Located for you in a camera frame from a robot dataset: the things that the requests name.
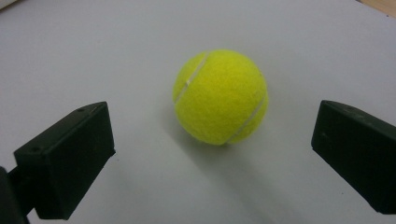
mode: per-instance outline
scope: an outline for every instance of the white surface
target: white surface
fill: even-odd
[[[20,2],[0,13],[0,164],[107,101],[117,154],[67,223],[395,223],[310,146],[323,99],[396,124],[395,27],[352,0]],[[188,137],[171,100],[181,65],[216,48],[255,61],[271,100],[227,148]]]

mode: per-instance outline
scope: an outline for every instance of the black mount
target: black mount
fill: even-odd
[[[114,155],[107,103],[79,108],[14,152],[18,166],[0,167],[0,223],[69,219]]]

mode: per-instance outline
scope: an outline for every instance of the tennis ball seam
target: tennis ball seam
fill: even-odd
[[[237,129],[236,132],[234,134],[232,134],[231,137],[228,138],[227,141],[225,141],[224,144],[230,143],[236,136],[238,136],[238,134],[240,134],[248,126],[248,124],[253,120],[253,118],[256,116],[256,114],[260,111],[260,109],[264,105],[264,102],[265,102],[265,94],[262,97],[262,99],[260,100],[259,104],[256,106],[256,108],[250,114],[250,116],[241,125],[241,127],[239,127],[239,129]]]
[[[210,52],[207,52],[204,56],[204,58],[200,61],[200,63],[198,64],[198,66],[195,68],[195,70],[192,72],[191,76],[189,77],[189,79],[186,80],[186,83],[183,87],[183,89],[180,91],[180,93],[177,95],[176,100],[175,100],[175,104],[177,104],[178,100],[180,100],[181,96],[184,94],[184,92],[186,92],[187,88],[190,86],[190,83],[192,83],[192,81],[195,79],[195,77],[199,74],[199,72],[201,71],[202,67],[204,67],[207,58],[209,57]]]

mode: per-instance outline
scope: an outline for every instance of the yellow tennis ball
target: yellow tennis ball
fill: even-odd
[[[183,128],[212,145],[236,143],[260,125],[268,105],[264,76],[248,57],[204,51],[181,68],[173,89]]]

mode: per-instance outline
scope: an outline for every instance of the white table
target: white table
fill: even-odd
[[[310,146],[324,99],[396,124],[395,36],[353,0],[21,1],[0,12],[0,165],[107,101],[117,154],[67,223],[395,223]],[[181,65],[218,48],[255,61],[271,100],[227,148],[191,139],[171,99]]]

